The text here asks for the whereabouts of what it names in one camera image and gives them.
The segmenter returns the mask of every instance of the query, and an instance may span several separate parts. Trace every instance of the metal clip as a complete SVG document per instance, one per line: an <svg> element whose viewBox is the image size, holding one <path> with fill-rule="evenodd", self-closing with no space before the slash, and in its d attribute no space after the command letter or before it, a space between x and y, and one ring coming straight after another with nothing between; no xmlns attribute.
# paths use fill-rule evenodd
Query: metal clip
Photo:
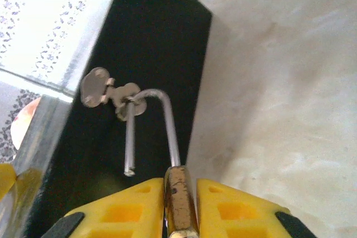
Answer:
<svg viewBox="0 0 357 238"><path fill-rule="evenodd" d="M143 90L128 98L127 132L124 174L134 176L134 103L147 97L161 100L165 115L168 148L170 151L171 167L165 175L165 218L169 238L198 238L199 230L196 218L195 203L192 194L191 178L185 166L181 166L177 146L177 138L170 98L161 90Z"/></svg>
<svg viewBox="0 0 357 238"><path fill-rule="evenodd" d="M181 164L179 147L177 145L177 137L175 130L175 123L173 121L173 114L171 108L170 98L165 92L158 89L147 89L140 91L138 94L133 97L128 98L129 102L127 103L127 132L126 132L126 150L125 150L125 166L124 174L126 176L134 176L135 169L135 144L134 144L134 126L135 118L133 106L135 103L142 101L147 97L154 97L161 100L163 107L163 114L165 116L166 123L166 132L168 139L168 149L170 151L171 166L179 166Z"/></svg>
<svg viewBox="0 0 357 238"><path fill-rule="evenodd" d="M89 107L94 108L99 104L108 103L111 99L116 107L115 113L121 121L127 120L126 103L128 98L140 92L140 88L135 83L127 83L118 88L114 87L115 80L110 78L109 72L102 67L92 69L80 84L81 101ZM137 101L134 106L134 115L140 115L146 110L144 99Z"/></svg>

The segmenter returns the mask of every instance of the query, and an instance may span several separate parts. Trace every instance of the yellow plastic part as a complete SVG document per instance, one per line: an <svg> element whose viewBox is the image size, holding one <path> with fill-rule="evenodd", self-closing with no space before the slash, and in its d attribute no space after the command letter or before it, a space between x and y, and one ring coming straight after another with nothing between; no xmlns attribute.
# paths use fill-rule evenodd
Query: yellow plastic part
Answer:
<svg viewBox="0 0 357 238"><path fill-rule="evenodd" d="M85 218L70 238L162 237L163 179L153 178L70 211Z"/></svg>
<svg viewBox="0 0 357 238"><path fill-rule="evenodd" d="M16 173L11 164L0 164L0 200L16 181Z"/></svg>
<svg viewBox="0 0 357 238"><path fill-rule="evenodd" d="M197 181L200 238L291 238L275 203L208 180Z"/></svg>

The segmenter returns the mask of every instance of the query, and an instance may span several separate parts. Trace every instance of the patterned tile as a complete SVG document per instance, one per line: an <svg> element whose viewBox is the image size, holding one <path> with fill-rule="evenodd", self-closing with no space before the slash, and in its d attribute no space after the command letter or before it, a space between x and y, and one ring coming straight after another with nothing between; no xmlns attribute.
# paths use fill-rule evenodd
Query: patterned tile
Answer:
<svg viewBox="0 0 357 238"><path fill-rule="evenodd" d="M0 0L0 66L3 55L11 46L16 23L26 0Z"/></svg>
<svg viewBox="0 0 357 238"><path fill-rule="evenodd" d="M47 81L55 65L61 60L63 41L70 38L70 31L78 20L78 15L90 5L90 0L64 0L62 12L47 35L46 43L36 57L31 75Z"/></svg>
<svg viewBox="0 0 357 238"><path fill-rule="evenodd" d="M39 94L29 90L21 89L18 96L12 105L12 109L8 111L5 122L1 123L0 129L0 163L11 162L16 155L16 148L12 143L10 128L17 114L31 101L40 97Z"/></svg>

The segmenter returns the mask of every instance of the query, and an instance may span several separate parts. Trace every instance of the metal hook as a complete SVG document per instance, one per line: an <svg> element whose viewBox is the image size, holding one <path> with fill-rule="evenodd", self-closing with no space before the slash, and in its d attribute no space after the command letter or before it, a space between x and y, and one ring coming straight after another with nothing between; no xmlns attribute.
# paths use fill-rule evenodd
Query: metal hook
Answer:
<svg viewBox="0 0 357 238"><path fill-rule="evenodd" d="M171 166L180 166L180 155L179 147L177 145L177 137L175 130L175 123L173 120L173 113L170 98L168 95L158 89L147 89L139 92L133 97L129 97L129 103L127 104L127 131L126 131L126 148L125 148L125 165L124 165L124 174L126 176L134 176L135 169L135 146L134 146L134 128L135 128L135 103L140 100L148 97L158 98L163 107L163 114L165 116L166 132L168 139L168 149L170 151Z"/></svg>

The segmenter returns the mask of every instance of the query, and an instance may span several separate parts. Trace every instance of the beige floor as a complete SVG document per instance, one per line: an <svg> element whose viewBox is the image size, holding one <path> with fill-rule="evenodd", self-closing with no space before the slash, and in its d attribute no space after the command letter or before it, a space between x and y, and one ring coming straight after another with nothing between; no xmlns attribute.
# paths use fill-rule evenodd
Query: beige floor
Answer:
<svg viewBox="0 0 357 238"><path fill-rule="evenodd" d="M188 165L318 237L357 237L357 0L201 0L215 14Z"/></svg>

